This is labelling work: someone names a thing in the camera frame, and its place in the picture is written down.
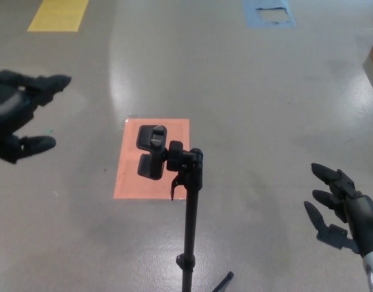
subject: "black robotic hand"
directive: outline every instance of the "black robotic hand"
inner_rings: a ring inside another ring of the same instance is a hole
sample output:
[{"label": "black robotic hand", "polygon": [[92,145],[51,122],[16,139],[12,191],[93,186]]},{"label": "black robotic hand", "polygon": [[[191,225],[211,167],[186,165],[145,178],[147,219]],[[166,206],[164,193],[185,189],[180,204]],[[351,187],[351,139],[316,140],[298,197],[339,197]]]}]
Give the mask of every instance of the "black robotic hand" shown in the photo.
[{"label": "black robotic hand", "polygon": [[347,231],[331,224],[327,226],[318,209],[308,201],[305,209],[314,227],[316,238],[330,246],[351,249],[364,257],[373,251],[373,201],[355,190],[354,182],[341,170],[334,171],[320,164],[312,164],[313,174],[327,184],[331,193],[314,190],[313,197],[321,204],[335,211],[335,215],[348,223],[353,239]]},{"label": "black robotic hand", "polygon": [[10,163],[54,148],[49,136],[18,138],[14,132],[33,119],[38,106],[45,106],[62,92],[71,77],[53,75],[30,77],[13,71],[0,71],[0,159]]}]

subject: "gray floor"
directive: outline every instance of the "gray floor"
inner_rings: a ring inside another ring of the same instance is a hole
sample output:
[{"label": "gray floor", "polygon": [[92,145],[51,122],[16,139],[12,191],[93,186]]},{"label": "gray floor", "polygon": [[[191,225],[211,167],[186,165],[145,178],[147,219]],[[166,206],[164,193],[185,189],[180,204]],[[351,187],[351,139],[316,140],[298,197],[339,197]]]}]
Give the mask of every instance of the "gray floor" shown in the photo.
[{"label": "gray floor", "polygon": [[0,161],[0,291],[180,291],[183,202],[113,200],[131,116],[189,118],[205,153],[194,291],[367,291],[302,202],[311,162],[373,196],[373,0],[291,0],[285,30],[241,0],[90,0],[79,33],[27,33],[40,2],[0,1],[0,69],[73,82],[21,131],[57,147]]}]

